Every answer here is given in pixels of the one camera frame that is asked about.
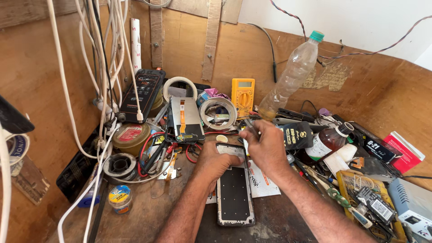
tape roll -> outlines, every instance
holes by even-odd
[[[229,120],[227,121],[226,124],[224,125],[214,125],[211,124],[210,122],[207,121],[207,119],[205,119],[204,115],[206,113],[207,108],[215,106],[215,105],[221,105],[223,106],[225,109],[228,110],[228,114],[229,114]],[[198,110],[199,114],[200,114],[200,118],[204,123],[204,128],[206,129],[211,129],[211,130],[215,130],[215,131],[226,131],[228,130],[228,128],[230,128],[232,125],[234,125],[236,119],[237,119],[237,109],[235,108],[234,104],[225,99],[225,98],[220,98],[220,97],[213,97],[210,98],[206,101],[204,101],[201,106],[200,109]]]
[[[11,134],[3,129],[9,151],[10,165],[21,161],[30,147],[30,138],[27,134]]]
[[[187,79],[185,77],[173,77],[173,78],[168,79],[163,86],[163,98],[165,99],[166,102],[169,102],[169,98],[171,97],[168,94],[168,87],[170,87],[172,85],[172,83],[175,83],[175,82],[183,82],[183,83],[189,84],[189,86],[192,88],[192,90],[194,92],[194,99],[195,99],[195,101],[197,100],[198,91],[197,91],[197,88],[195,87],[195,84],[192,81],[190,81],[189,79]]]

white wall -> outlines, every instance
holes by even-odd
[[[432,15],[430,0],[273,1],[283,10],[300,17],[308,37],[313,30],[318,30],[325,34],[325,41],[339,43],[342,39],[347,46],[367,51],[390,46],[417,20]],[[299,21],[277,10],[269,0],[243,0],[238,21],[303,35]],[[401,43],[382,54],[415,62],[429,47],[429,60],[432,60],[431,29],[432,18],[423,20]]]
[[[414,63],[432,71],[432,45]]]

black esd bag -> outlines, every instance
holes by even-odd
[[[307,121],[277,126],[283,132],[285,150],[312,147],[313,132]]]

black box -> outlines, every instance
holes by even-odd
[[[164,78],[165,71],[162,70],[139,69],[135,75],[138,98],[140,100],[140,108],[143,113],[144,121],[149,115],[149,111],[155,101]],[[133,83],[130,84],[126,94],[124,95],[120,111],[126,114],[125,123],[138,123],[137,97],[135,95]]]
[[[392,159],[401,157],[403,155],[399,150],[393,148],[388,143],[384,142],[382,139],[375,136],[373,133],[369,132],[359,124],[353,121],[350,121],[349,123],[353,125],[355,129],[363,133],[365,139],[365,145],[363,148],[365,148],[366,151],[374,154],[386,164],[390,163]]]
[[[377,194],[375,194],[369,187],[363,187],[357,194],[357,199],[366,205],[378,218],[380,218],[386,225],[388,225],[396,215],[387,203],[385,203]]]

yellow multimeter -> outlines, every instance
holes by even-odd
[[[255,79],[252,78],[233,78],[231,100],[237,108],[237,120],[249,116],[254,105]]]

